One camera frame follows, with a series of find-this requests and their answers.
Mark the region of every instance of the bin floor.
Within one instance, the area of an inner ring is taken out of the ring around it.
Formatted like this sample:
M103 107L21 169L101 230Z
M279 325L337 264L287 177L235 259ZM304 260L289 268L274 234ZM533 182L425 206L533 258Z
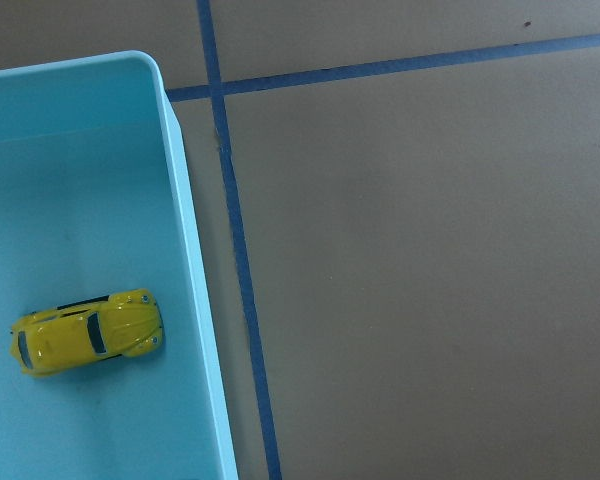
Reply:
M159 131L0 143L0 478L219 476ZM9 355L18 317L138 287L160 305L158 351L42 379Z

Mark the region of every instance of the floor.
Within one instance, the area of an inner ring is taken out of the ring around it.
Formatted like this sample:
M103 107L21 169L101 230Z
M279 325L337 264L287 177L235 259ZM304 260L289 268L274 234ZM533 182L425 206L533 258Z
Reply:
M0 1L0 69L127 49L241 479L600 479L600 0Z

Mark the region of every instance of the toy car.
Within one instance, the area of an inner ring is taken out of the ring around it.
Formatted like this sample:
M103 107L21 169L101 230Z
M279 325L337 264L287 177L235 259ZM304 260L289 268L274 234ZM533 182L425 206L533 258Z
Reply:
M162 343L162 320L151 292L139 289L25 315L11 333L10 353L22 372L44 377L149 353Z

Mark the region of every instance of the car hood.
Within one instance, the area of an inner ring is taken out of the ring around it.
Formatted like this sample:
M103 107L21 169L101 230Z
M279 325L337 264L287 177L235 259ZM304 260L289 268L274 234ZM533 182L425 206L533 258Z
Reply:
M107 350L123 353L160 328L155 305L125 305L100 312L100 330Z

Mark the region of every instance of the car window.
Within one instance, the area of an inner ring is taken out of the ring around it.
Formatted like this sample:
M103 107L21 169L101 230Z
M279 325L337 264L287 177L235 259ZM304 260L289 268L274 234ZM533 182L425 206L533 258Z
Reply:
M29 349L27 348L27 336L24 332L18 332L18 350L20 350L20 357L22 363L26 365L28 369L32 369L31 357L29 356Z
M76 307L78 305L86 305L87 303L106 302L107 300L109 300L109 295L105 295L104 297L90 298L89 300L82 300L80 302L67 303L66 305L60 305L57 308L58 308L58 310L64 310L65 308L69 308L69 307Z
M58 318L58 316L53 315L51 317L46 317L46 318L43 318L42 320L38 320L36 323L50 322L51 320L55 320L56 318Z
M70 315L78 315L79 313L84 313L84 312L88 312L89 310L76 310L75 312L68 312L68 313L63 313L61 316L62 317L68 317Z
M102 332L100 332L100 320L97 313L89 315L87 319L87 332L89 332L89 340L91 340L93 351L99 355L107 353L104 340L102 339Z

